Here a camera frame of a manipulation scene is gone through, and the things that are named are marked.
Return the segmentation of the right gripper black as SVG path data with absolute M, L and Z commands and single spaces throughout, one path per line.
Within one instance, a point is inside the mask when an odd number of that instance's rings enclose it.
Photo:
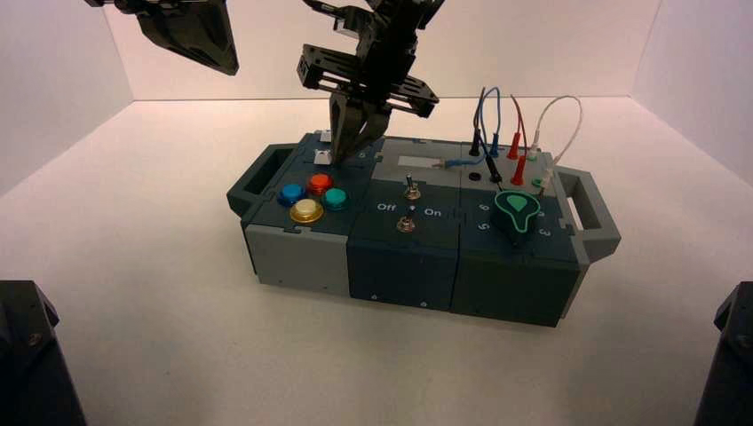
M 339 164 L 386 132 L 392 108 L 426 118 L 439 99 L 422 80 L 409 74 L 416 59 L 417 29 L 368 24 L 357 52 L 306 44 L 297 74 L 307 89 L 331 93 L 329 116 L 332 163 Z M 363 107 L 367 100 L 376 104 Z

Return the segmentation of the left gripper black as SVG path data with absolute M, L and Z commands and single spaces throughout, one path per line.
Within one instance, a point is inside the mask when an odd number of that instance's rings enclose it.
M 239 61 L 225 1 L 84 0 L 90 7 L 113 5 L 136 14 L 142 33 L 154 44 L 225 75 Z

